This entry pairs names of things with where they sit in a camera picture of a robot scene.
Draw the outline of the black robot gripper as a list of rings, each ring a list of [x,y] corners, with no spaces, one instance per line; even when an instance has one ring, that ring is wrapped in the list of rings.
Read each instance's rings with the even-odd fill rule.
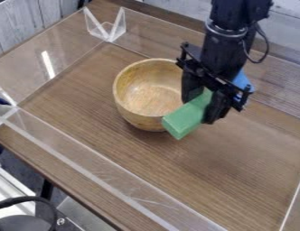
[[[234,29],[222,28],[213,22],[206,24],[204,45],[181,44],[177,66],[182,70],[181,100],[190,102],[205,89],[213,92],[206,106],[204,122],[213,125],[230,109],[244,110],[254,87],[244,74],[244,64],[256,38],[256,24]]]

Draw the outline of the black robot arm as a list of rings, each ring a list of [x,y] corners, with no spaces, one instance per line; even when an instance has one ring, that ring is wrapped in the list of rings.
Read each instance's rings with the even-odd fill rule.
[[[272,0],[212,0],[204,43],[181,44],[181,100],[189,102],[210,91],[201,119],[205,124],[214,124],[232,109],[244,110],[254,93],[244,65],[264,61],[250,57],[250,50],[256,37],[265,35],[258,22],[269,17],[270,7]]]

